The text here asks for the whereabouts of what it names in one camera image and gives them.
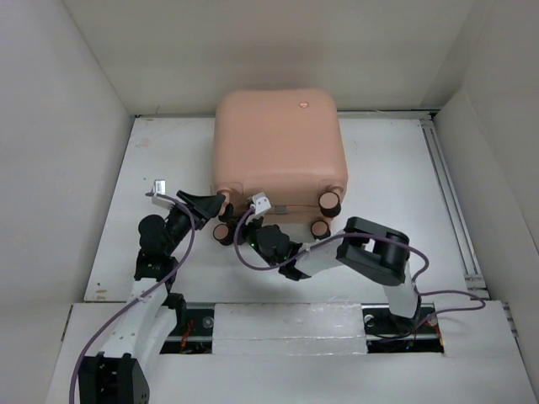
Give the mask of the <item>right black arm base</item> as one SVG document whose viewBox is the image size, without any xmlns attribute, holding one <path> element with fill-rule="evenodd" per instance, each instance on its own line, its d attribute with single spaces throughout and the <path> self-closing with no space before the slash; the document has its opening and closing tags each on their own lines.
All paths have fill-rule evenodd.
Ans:
<svg viewBox="0 0 539 404">
<path fill-rule="evenodd" d="M 422 322 L 435 312 L 422 306 L 416 320 L 394 316 L 387 305 L 362 307 L 366 349 L 369 354 L 444 353 L 437 318 Z"/>
</svg>

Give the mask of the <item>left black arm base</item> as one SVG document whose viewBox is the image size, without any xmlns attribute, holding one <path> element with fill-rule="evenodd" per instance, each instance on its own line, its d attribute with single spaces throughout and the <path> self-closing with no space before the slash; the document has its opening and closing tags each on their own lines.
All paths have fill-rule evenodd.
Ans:
<svg viewBox="0 0 539 404">
<path fill-rule="evenodd" d="M 215 304 L 188 303 L 182 294 L 171 294 L 164 302 L 174 309 L 177 323 L 161 348 L 161 354 L 211 354 Z"/>
</svg>

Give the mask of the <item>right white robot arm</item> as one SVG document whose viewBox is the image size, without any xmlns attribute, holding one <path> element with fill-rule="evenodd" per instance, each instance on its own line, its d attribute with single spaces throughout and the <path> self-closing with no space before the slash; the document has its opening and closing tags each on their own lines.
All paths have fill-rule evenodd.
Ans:
<svg viewBox="0 0 539 404">
<path fill-rule="evenodd" d="M 256 267 L 243 258 L 239 246 L 244 243 L 263 259 L 264 267 Z M 421 298 L 414 290 L 409 257 L 411 253 L 424 255 L 409 245 L 409 237 L 401 231 L 354 216 L 333 236 L 314 243 L 298 243 L 279 226 L 264 226 L 247 212 L 233 233 L 233 245 L 246 267 L 257 271 L 276 269 L 293 281 L 345 266 L 382 286 L 394 328 L 406 332 L 419 323 Z"/>
</svg>

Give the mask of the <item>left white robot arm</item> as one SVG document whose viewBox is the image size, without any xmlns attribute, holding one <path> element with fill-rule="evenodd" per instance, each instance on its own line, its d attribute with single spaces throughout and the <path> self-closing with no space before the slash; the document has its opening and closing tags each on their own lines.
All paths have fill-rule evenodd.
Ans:
<svg viewBox="0 0 539 404">
<path fill-rule="evenodd" d="M 149 197 L 168 202 L 168 214 L 148 215 L 139 222 L 140 250 L 131 299 L 79 354 L 69 386 L 71 403 L 149 402 L 146 373 L 169 333 L 182 332 L 187 326 L 184 297 L 171 290 L 184 260 L 176 259 L 173 253 L 183 239 L 193 242 L 196 231 L 218 216 L 225 198 L 183 191 L 172 198 L 157 190 Z M 109 326 L 114 327 L 109 339 L 95 355 L 88 354 L 88 348 Z"/>
</svg>

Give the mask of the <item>pink hard-shell suitcase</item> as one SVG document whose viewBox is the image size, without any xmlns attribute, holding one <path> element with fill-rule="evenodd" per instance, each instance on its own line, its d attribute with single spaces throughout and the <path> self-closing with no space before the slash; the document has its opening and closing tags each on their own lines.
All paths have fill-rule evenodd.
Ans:
<svg viewBox="0 0 539 404">
<path fill-rule="evenodd" d="M 268 224 L 304 224 L 331 234 L 348 185 L 338 110 L 321 89 L 238 90 L 217 105 L 211 188 L 223 215 L 240 216 L 259 193 Z"/>
</svg>

